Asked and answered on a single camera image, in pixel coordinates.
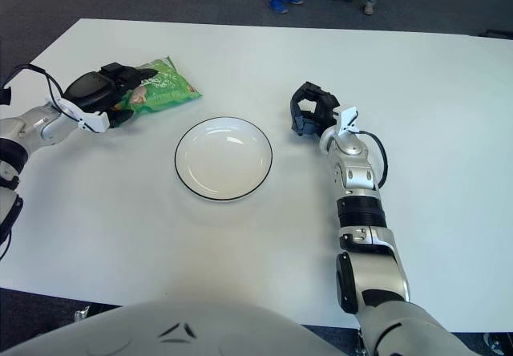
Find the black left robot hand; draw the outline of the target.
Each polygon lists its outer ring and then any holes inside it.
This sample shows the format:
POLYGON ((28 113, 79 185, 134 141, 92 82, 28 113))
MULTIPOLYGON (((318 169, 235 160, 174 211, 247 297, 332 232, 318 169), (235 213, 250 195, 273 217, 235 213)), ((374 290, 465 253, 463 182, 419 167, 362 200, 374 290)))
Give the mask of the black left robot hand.
POLYGON ((121 105, 123 97, 140 84, 157 75, 153 68, 135 68, 119 63, 107 64, 99 71, 77 78, 64 92, 63 98, 86 113, 106 115, 109 126, 115 128, 128 121, 134 111, 121 105))

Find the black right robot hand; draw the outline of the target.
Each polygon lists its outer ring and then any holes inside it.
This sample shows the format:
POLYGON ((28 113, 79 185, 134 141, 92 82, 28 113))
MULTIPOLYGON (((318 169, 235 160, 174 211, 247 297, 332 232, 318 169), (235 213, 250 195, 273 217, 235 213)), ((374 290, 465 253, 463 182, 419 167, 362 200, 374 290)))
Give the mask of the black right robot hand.
POLYGON ((336 124, 333 110, 339 106, 339 102, 334 95, 313 83, 301 85, 293 94, 289 106, 291 128, 299 136, 321 137, 326 129, 336 124), (302 110, 299 103, 303 100, 315 103, 314 111, 302 110))

